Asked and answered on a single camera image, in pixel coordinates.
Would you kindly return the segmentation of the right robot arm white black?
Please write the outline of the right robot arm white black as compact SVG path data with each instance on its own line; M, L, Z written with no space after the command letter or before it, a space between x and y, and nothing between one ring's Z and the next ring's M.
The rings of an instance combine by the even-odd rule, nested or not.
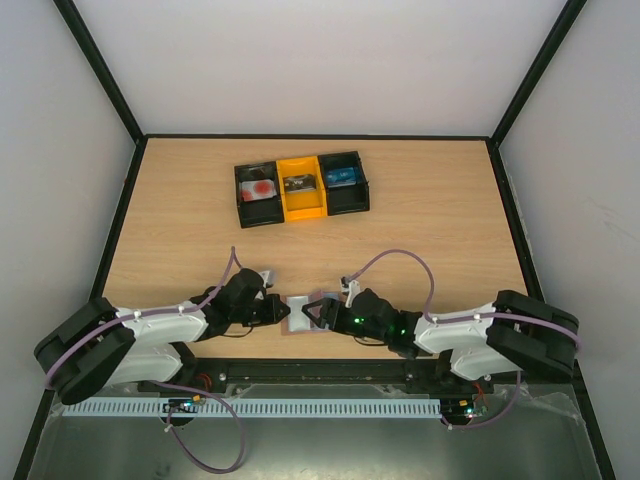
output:
M405 359L444 357L436 379L450 392L509 372L568 382L580 348L575 316L513 290L473 309L423 313L397 309L367 288L308 302L301 313L321 330L376 340Z

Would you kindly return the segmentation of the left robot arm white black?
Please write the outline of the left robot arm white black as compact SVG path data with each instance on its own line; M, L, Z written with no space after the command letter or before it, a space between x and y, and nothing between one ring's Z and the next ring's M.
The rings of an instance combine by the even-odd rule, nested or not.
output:
M193 359L188 344L223 336L233 325L270 326L288 316L270 286L269 272L242 268L176 305L128 309L91 299L36 345L34 357L65 405L118 384L181 381Z

